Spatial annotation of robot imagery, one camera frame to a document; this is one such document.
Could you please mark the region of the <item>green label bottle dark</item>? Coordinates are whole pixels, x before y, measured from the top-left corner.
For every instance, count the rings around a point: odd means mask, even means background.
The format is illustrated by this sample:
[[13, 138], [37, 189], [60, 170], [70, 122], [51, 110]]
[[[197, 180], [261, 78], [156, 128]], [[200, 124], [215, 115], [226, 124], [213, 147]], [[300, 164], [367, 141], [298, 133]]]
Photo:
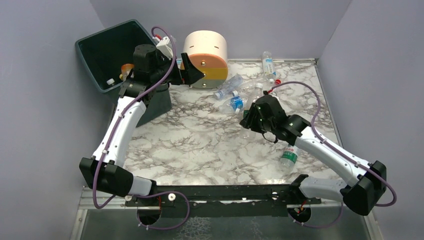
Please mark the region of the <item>green label bottle dark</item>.
[[[244, 111], [243, 111], [243, 117], [246, 117], [248, 115], [248, 112], [249, 112], [249, 110], [251, 108], [251, 105], [257, 99], [259, 99], [262, 96], [263, 96], [263, 84], [262, 83], [256, 83], [254, 85], [253, 90], [248, 94], [247, 103], [246, 103], [245, 108], [244, 108]], [[249, 129], [243, 128], [242, 129], [242, 132], [241, 132], [241, 137], [243, 139], [246, 139], [249, 142], [251, 142], [251, 141], [253, 141], [255, 139], [256, 133], [253, 132], [253, 131], [251, 131], [251, 130], [249, 130]]]

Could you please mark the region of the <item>orange label juice bottle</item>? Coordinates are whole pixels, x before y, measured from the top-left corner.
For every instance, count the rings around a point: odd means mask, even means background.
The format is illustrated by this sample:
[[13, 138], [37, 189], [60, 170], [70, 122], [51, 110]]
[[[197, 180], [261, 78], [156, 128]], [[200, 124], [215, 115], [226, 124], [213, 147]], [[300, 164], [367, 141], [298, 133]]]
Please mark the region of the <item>orange label juice bottle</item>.
[[134, 77], [134, 65], [131, 63], [126, 63], [121, 66], [121, 74], [119, 78], [124, 82], [127, 79], [132, 79]]

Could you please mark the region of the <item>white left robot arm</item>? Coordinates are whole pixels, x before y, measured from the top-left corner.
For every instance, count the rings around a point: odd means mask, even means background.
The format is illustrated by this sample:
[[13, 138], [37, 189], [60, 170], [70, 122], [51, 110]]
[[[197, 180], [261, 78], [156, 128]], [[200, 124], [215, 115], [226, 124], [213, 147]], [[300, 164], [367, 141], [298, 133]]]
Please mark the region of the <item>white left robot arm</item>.
[[152, 194], [156, 182], [125, 170], [124, 157], [139, 120], [157, 92], [156, 87], [168, 83], [192, 85], [205, 76], [187, 53], [183, 52], [181, 58], [183, 69], [152, 44], [135, 47], [134, 66], [129, 79], [121, 85], [109, 128], [92, 156], [83, 157], [79, 163], [83, 178], [93, 191], [120, 197]]

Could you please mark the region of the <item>green jasmine tea bottle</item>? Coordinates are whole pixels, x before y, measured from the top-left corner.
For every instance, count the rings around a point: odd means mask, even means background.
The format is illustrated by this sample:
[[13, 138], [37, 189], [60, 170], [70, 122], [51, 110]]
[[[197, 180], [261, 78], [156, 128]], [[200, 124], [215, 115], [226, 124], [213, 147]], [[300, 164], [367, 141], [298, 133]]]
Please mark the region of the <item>green jasmine tea bottle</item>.
[[108, 79], [108, 80], [106, 81], [106, 83], [107, 83], [107, 85], [108, 85], [109, 87], [113, 87], [113, 86], [116, 84], [116, 82], [115, 82], [115, 80], [114, 80], [113, 78]]

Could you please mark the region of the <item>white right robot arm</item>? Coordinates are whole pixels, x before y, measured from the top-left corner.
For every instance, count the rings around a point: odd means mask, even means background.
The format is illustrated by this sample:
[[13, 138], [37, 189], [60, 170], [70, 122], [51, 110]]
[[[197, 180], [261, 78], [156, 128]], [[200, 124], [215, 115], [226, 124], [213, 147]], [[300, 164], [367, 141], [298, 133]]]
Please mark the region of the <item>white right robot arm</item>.
[[259, 134], [271, 133], [276, 140], [297, 147], [337, 173], [341, 180], [300, 176], [291, 184], [298, 198], [322, 198], [344, 203], [354, 213], [367, 216], [387, 187], [387, 167], [380, 161], [368, 162], [314, 132], [303, 117], [287, 115], [279, 101], [264, 95], [257, 99], [239, 123]]

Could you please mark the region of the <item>green label water bottle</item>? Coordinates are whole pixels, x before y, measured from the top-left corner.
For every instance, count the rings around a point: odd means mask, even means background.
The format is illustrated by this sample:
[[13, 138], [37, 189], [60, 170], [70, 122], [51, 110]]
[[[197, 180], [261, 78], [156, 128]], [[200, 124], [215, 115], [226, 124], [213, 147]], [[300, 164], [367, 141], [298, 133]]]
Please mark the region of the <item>green label water bottle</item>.
[[287, 171], [292, 171], [297, 162], [299, 154], [300, 149], [297, 146], [287, 145], [284, 148], [279, 161]]

